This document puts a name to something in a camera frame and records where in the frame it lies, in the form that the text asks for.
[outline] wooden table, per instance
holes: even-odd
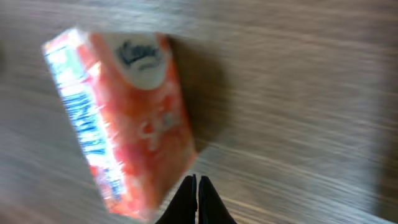
[[[133,223],[103,207],[40,53],[77,24],[172,35],[190,173],[238,223],[398,222],[397,1],[1,0],[0,223]]]

